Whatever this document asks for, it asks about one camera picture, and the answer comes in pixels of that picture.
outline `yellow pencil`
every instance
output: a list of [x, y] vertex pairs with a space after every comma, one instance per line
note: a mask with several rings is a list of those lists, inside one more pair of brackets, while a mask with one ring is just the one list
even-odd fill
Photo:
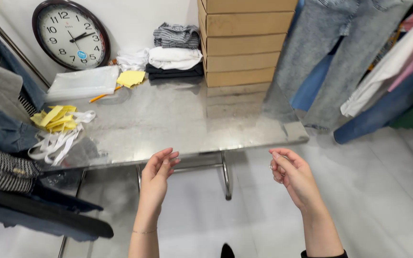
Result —
[[[117, 91], [118, 89], [120, 89], [120, 88], [122, 88], [122, 87], [123, 87], [123, 85], [119, 85], [119, 86], [117, 86], [117, 87], [114, 89], [114, 91]], [[102, 97], [104, 97], [104, 96], [106, 96], [106, 95], [109, 95], [109, 94], [103, 94], [103, 95], [100, 95], [100, 96], [98, 96], [98, 97], [96, 97], [96, 98], [93, 98], [93, 99], [89, 100], [89, 103], [92, 103], [92, 102], [94, 102], [95, 100], [99, 100], [99, 99], [101, 99]]]

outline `wall clock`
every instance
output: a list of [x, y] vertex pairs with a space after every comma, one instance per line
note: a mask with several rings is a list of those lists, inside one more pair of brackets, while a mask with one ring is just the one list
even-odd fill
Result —
[[101, 22], [85, 7], [69, 0], [47, 0], [34, 10], [34, 36], [55, 62], [72, 70], [104, 66], [111, 55]]

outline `blue sticker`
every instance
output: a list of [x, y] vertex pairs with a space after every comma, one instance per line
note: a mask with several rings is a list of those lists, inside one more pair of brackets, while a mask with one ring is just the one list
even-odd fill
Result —
[[85, 58], [87, 58], [87, 54], [86, 54], [84, 51], [81, 51], [81, 50], [79, 50], [79, 51], [77, 52], [77, 56], [78, 56], [80, 59], [85, 59]]

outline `white wall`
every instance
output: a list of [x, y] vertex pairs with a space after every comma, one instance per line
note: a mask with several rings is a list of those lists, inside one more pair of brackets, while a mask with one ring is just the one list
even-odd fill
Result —
[[[52, 81], [65, 68], [51, 60], [34, 37], [31, 18], [43, 0], [0, 0], [0, 26], [41, 73]], [[196, 0], [74, 0], [106, 27], [111, 57], [118, 50], [153, 47], [152, 32], [163, 22], [198, 25]]]

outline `thin chain bracelet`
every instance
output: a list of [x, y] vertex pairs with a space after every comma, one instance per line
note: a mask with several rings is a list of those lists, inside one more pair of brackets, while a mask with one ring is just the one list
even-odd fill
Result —
[[154, 232], [154, 231], [157, 231], [157, 228], [154, 229], [153, 231], [150, 231], [150, 232], [138, 232], [138, 231], [132, 230], [133, 233], [137, 233], [137, 234], [149, 234], [149, 233], [152, 233], [152, 232]]

